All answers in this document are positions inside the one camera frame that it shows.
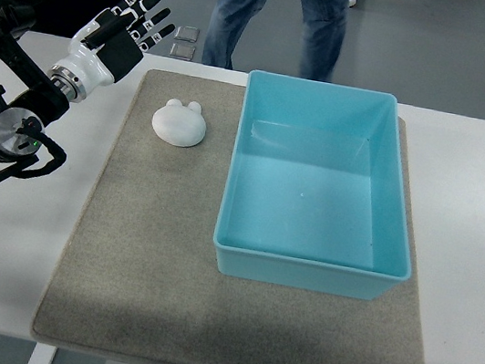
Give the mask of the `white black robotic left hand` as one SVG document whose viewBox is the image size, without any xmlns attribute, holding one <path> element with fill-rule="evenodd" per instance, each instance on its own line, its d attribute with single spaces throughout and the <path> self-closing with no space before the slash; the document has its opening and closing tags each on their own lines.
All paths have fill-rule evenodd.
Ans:
<svg viewBox="0 0 485 364">
<path fill-rule="evenodd" d="M 174 32 L 168 7 L 151 16 L 160 0 L 119 0 L 97 14 L 71 38 L 68 55 L 48 77 L 70 102 L 80 102 L 93 90 L 117 83 L 143 59 L 143 55 Z"/>
</svg>

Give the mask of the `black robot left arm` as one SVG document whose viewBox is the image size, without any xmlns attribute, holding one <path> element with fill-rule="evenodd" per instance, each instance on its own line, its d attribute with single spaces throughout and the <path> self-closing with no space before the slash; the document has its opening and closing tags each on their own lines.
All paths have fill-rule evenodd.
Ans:
<svg viewBox="0 0 485 364">
<path fill-rule="evenodd" d="M 26 85 L 26 91 L 9 103 L 0 85 L 0 163 L 5 164 L 0 182 L 46 176 L 67 159 L 45 128 L 67 112 L 73 93 L 49 78 L 18 45 L 34 17 L 29 6 L 0 9 L 0 60 Z"/>
</svg>

